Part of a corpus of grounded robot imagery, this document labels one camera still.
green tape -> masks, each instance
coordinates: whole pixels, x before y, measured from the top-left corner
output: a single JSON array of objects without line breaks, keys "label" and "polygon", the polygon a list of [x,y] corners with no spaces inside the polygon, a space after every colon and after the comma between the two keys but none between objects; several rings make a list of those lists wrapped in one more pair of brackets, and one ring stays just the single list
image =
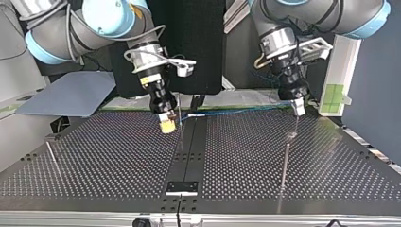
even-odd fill
[{"label": "green tape", "polygon": [[15,111],[15,110],[17,110],[20,106],[21,106],[21,104],[14,104],[14,105],[7,106],[7,107],[5,107],[5,108],[0,109],[0,113],[2,113],[2,112],[11,112],[11,111]]},{"label": "green tape", "polygon": [[340,111],[343,101],[343,90],[344,85],[342,84],[327,84],[321,106],[322,113],[336,114]]}]

cable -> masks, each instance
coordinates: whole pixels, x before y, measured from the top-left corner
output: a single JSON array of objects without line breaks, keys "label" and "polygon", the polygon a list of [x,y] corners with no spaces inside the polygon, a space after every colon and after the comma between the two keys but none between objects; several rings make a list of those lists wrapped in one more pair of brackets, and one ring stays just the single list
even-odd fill
[{"label": "cable", "polygon": [[186,117],[182,119],[182,121],[187,120],[191,117],[196,117],[196,116],[215,116],[215,115],[224,115],[224,114],[242,114],[246,112],[253,112],[253,111],[268,111],[268,110],[277,110],[277,109],[285,109],[290,107],[290,103],[283,103],[283,104],[278,104],[275,106],[265,106],[265,107],[255,107],[255,108],[249,108],[245,110],[228,110],[228,111],[221,111],[221,112],[197,112],[195,114],[188,114]]},{"label": "cable", "polygon": [[178,208],[177,208],[177,214],[176,214],[178,227],[181,227],[180,208],[181,208],[181,197],[180,197],[180,201],[178,202]]},{"label": "cable", "polygon": [[38,19],[37,21],[32,22],[31,24],[29,24],[27,26],[28,30],[32,30],[33,28],[35,28],[36,26],[40,25],[41,23],[43,23],[45,20],[49,19],[51,16],[53,16],[54,14],[56,14],[56,12],[58,12],[60,9],[62,9],[63,7],[70,5],[68,4],[68,2],[64,2],[61,5],[59,5],[58,7],[56,7],[55,9],[51,10],[49,13],[47,13],[44,17]]},{"label": "cable", "polygon": [[[103,38],[103,39],[107,39],[107,37],[100,36],[99,34],[97,34],[96,32],[94,32],[94,31],[92,30],[92,28],[89,27],[74,11],[71,11],[71,14],[72,14],[83,26],[85,26],[86,28],[88,28],[88,29],[89,29],[90,31],[92,31],[95,35],[97,35],[97,36],[99,36],[99,37],[101,37],[101,38]],[[161,25],[161,26],[157,26],[157,27],[155,27],[155,28],[153,28],[153,29],[151,29],[151,30],[145,32],[145,33],[142,33],[142,34],[137,35],[137,36],[134,36],[134,37],[124,38],[124,39],[110,39],[110,40],[113,40],[113,41],[122,41],[122,42],[134,41],[134,40],[141,39],[141,38],[143,38],[143,37],[149,35],[150,33],[155,32],[155,31],[158,31],[158,30],[161,30],[161,31],[159,32],[159,34],[157,35],[157,38],[160,38],[160,37],[162,36],[162,34],[165,32],[165,29],[166,29],[166,26],[165,26],[165,25]]]},{"label": "cable", "polygon": [[159,39],[159,38],[163,35],[163,33],[165,32],[165,30],[166,30],[166,26],[165,26],[165,25],[157,26],[157,27],[155,27],[155,28],[153,28],[153,29],[151,29],[151,30],[145,32],[145,33],[142,33],[142,34],[137,35],[137,36],[134,36],[134,37],[123,38],[123,39],[111,39],[111,40],[114,40],[114,41],[122,41],[122,42],[128,42],[128,41],[139,40],[139,39],[144,38],[145,36],[149,35],[150,33],[156,32],[156,31],[158,31],[158,30],[160,30],[160,32],[157,34],[157,38]]},{"label": "cable", "polygon": [[150,54],[150,55],[158,57],[161,60],[167,61],[168,63],[170,63],[170,64],[172,64],[172,65],[174,65],[176,67],[180,67],[180,65],[178,63],[166,58],[165,56],[162,56],[160,54],[153,53],[153,52],[150,52],[150,51],[146,51],[146,50],[140,50],[140,49],[131,49],[131,50],[127,50],[124,53],[124,58],[129,62],[132,62],[132,61],[131,61],[131,58],[128,57],[128,55],[132,55],[132,52]]},{"label": "cable", "polygon": [[344,0],[340,0],[340,12],[339,12],[339,18],[337,19],[336,23],[334,24],[334,26],[332,28],[330,28],[329,30],[326,31],[322,31],[320,30],[317,26],[314,26],[316,28],[316,30],[318,30],[321,33],[329,33],[334,31],[340,24],[341,20],[342,20],[342,16],[344,14]]},{"label": "cable", "polygon": [[[9,6],[8,4],[0,3],[0,6],[6,6],[8,9],[10,9],[10,10],[15,14],[14,9],[13,9],[11,6]],[[17,28],[17,26],[11,21],[11,19],[7,16],[7,14],[3,11],[3,9],[1,9],[1,11],[3,12],[4,16],[5,16],[6,19],[9,21],[9,23],[14,27],[14,30],[21,36],[21,38],[23,38],[23,41],[24,41],[24,43],[25,43],[24,34],[20,32],[20,30],[19,30],[19,29]],[[25,49],[23,50],[23,52],[21,52],[21,53],[19,53],[19,54],[17,54],[17,55],[11,56],[11,57],[1,58],[0,61],[5,61],[5,60],[11,60],[11,59],[18,58],[18,57],[20,57],[20,56],[23,56],[26,52],[27,52],[27,45],[26,45]]]},{"label": "cable", "polygon": [[100,70],[100,69],[103,69],[104,71],[110,71],[110,70],[106,69],[105,67],[103,67],[103,66],[99,63],[99,61],[98,61],[97,59],[94,59],[94,58],[92,58],[92,57],[90,57],[90,56],[87,56],[87,55],[82,55],[82,58],[86,58],[86,59],[88,59],[89,61],[93,62],[95,65],[97,65],[97,71]]},{"label": "cable", "polygon": [[177,58],[177,57],[181,57],[182,59],[186,59],[186,56],[184,55],[184,54],[176,54],[176,55],[174,55],[173,57],[171,57],[171,59],[175,59],[175,58]]},{"label": "cable", "polygon": [[6,7],[7,9],[11,10],[12,13],[16,14],[14,8],[13,8],[12,6],[10,6],[9,4],[4,3],[4,2],[0,2],[0,6],[4,6],[4,7]]},{"label": "cable", "polygon": [[39,17],[47,14],[47,12],[49,12],[50,10],[54,9],[59,3],[61,3],[61,0],[57,0],[57,2],[55,2],[49,9],[47,9],[45,11],[39,12],[39,13],[34,14],[32,16],[29,16],[29,17],[20,17],[20,20],[21,21],[31,21],[31,20],[34,20],[36,18],[39,18]]},{"label": "cable", "polygon": [[265,58],[265,53],[262,51],[262,55],[254,61],[253,67],[255,69],[261,69],[261,68],[265,67],[266,65],[268,65],[269,63],[271,63],[271,61],[265,61],[265,62],[259,64],[260,61],[262,61],[264,58]]},{"label": "cable", "polygon": [[70,20],[71,20],[71,4],[67,5],[67,15],[66,15],[66,35],[67,35],[67,46],[68,46],[68,52],[70,53],[71,59],[75,63],[79,63],[77,58],[74,55],[74,51],[71,45],[71,34],[70,34]]}]

black cable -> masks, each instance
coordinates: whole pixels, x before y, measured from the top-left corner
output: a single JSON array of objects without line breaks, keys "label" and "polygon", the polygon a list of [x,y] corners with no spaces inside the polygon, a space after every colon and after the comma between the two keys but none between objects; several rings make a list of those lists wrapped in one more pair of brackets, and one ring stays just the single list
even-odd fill
[{"label": "black cable", "polygon": [[315,29],[321,33],[330,33],[332,31],[334,31],[335,29],[337,29],[337,27],[339,26],[341,20],[342,20],[342,16],[344,14],[344,0],[340,0],[340,12],[339,12],[339,18],[337,19],[336,23],[334,24],[334,26],[332,28],[330,28],[329,30],[326,31],[322,31],[320,30],[317,26],[314,26]]},{"label": "black cable", "polygon": [[0,61],[16,59],[16,58],[18,58],[18,57],[20,57],[20,56],[23,56],[26,52],[27,52],[27,45],[26,45],[26,48],[24,49],[24,51],[23,51],[22,53],[17,54],[17,55],[14,55],[14,56],[11,56],[11,57],[7,57],[7,58],[0,59]]},{"label": "black cable", "polygon": [[181,198],[180,201],[178,202],[178,209],[177,209],[177,226],[181,227],[181,219],[180,219],[180,206],[181,206]]},{"label": "black cable", "polygon": [[94,58],[92,58],[92,57],[89,57],[89,56],[87,56],[87,55],[82,55],[82,58],[86,58],[86,59],[88,59],[89,61],[91,61],[92,63],[94,63],[95,65],[97,65],[97,71],[98,70],[100,70],[100,69],[102,69],[102,70],[104,70],[104,71],[109,71],[108,69],[106,69],[105,67],[103,67],[100,63],[99,63],[99,61],[98,60],[96,60],[96,59],[94,59]]}]

metal plate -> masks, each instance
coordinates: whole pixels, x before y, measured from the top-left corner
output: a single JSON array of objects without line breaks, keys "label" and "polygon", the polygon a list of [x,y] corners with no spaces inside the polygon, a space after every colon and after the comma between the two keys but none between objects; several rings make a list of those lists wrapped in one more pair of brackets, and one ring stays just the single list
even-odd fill
[{"label": "metal plate", "polygon": [[201,193],[188,198],[189,210],[401,215],[401,176],[393,169],[327,118],[309,113],[295,125],[296,117],[286,110],[198,119],[191,152],[204,155],[204,161],[190,163],[185,180],[199,181]]},{"label": "metal plate", "polygon": [[47,151],[3,179],[0,208],[174,212],[165,189],[180,133],[157,125],[151,113],[96,114],[53,144],[58,162]]}]

white cable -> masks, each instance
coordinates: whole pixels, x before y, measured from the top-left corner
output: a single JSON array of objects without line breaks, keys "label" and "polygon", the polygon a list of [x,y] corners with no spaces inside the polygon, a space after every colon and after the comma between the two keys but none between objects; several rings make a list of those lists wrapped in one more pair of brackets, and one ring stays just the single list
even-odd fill
[{"label": "white cable", "polygon": [[178,64],[178,63],[176,63],[176,62],[174,62],[174,61],[172,61],[172,60],[166,58],[166,57],[163,56],[163,55],[160,55],[160,54],[157,54],[157,53],[153,53],[153,52],[150,52],[150,51],[146,51],[146,50],[140,50],[140,49],[131,49],[131,50],[127,50],[127,51],[124,53],[124,58],[125,58],[127,61],[129,61],[129,62],[132,62],[132,60],[131,60],[131,58],[129,58],[128,55],[132,55],[132,52],[150,54],[150,55],[153,55],[153,56],[158,57],[158,58],[161,59],[161,60],[167,61],[168,63],[170,63],[170,64],[172,64],[172,65],[174,65],[174,66],[176,66],[176,67],[180,67],[180,66],[181,66],[180,64]]},{"label": "white cable", "polygon": [[265,62],[259,64],[260,61],[262,61],[264,58],[265,58],[265,53],[262,52],[262,55],[254,61],[253,67],[255,69],[261,69],[261,68],[265,67],[266,65],[268,65],[270,63],[270,61],[265,61]]}]

